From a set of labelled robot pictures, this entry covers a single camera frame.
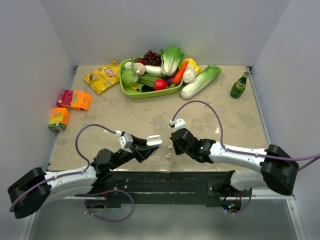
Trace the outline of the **white oval charging case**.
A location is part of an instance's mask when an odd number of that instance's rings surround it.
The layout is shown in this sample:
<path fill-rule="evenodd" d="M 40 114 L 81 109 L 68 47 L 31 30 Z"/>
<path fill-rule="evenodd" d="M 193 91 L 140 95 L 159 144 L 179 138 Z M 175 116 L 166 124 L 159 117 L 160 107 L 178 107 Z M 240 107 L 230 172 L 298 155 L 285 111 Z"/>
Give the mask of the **white oval charging case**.
<path fill-rule="evenodd" d="M 146 138 L 147 146 L 161 146 L 163 144 L 162 137 L 160 135 L 150 135 Z"/>

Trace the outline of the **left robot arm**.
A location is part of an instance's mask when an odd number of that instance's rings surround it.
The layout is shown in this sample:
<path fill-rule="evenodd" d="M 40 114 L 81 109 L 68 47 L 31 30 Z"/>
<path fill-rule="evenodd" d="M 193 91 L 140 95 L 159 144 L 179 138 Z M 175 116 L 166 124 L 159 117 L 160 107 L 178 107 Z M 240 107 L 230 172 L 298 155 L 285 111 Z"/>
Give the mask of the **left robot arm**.
<path fill-rule="evenodd" d="M 163 143 L 160 135 L 147 139 L 125 133 L 119 138 L 121 148 L 112 152 L 101 149 L 92 163 L 66 171 L 43 171 L 36 167 L 28 171 L 8 189 L 10 212 L 22 219 L 37 212 L 43 205 L 76 195 L 99 196 L 112 171 L 131 161 L 145 161 Z"/>

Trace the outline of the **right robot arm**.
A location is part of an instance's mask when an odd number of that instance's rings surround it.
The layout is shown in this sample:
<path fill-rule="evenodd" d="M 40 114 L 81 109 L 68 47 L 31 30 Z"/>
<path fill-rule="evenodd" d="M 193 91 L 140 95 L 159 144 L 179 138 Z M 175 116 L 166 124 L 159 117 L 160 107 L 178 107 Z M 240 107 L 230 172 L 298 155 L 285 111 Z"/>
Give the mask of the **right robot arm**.
<path fill-rule="evenodd" d="M 197 139 L 186 128 L 171 133 L 170 139 L 176 155 L 186 154 L 199 163 L 245 168 L 243 172 L 233 172 L 223 183 L 227 196 L 253 188 L 269 188 L 284 196 L 293 193 L 299 165 L 277 145 L 271 144 L 267 149 L 222 145 L 212 139 Z"/>

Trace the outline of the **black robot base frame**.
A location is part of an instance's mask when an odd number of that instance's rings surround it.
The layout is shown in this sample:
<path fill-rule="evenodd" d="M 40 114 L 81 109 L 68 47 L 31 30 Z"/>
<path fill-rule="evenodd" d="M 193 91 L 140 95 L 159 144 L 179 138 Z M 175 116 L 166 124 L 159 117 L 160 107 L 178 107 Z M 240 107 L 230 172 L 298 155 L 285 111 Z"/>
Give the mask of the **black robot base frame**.
<path fill-rule="evenodd" d="M 239 197 L 250 191 L 238 191 L 228 184 L 232 172 L 147 172 L 114 171 L 98 180 L 90 194 L 103 192 L 108 208 L 134 202 L 150 205 L 205 205 L 241 207 Z"/>

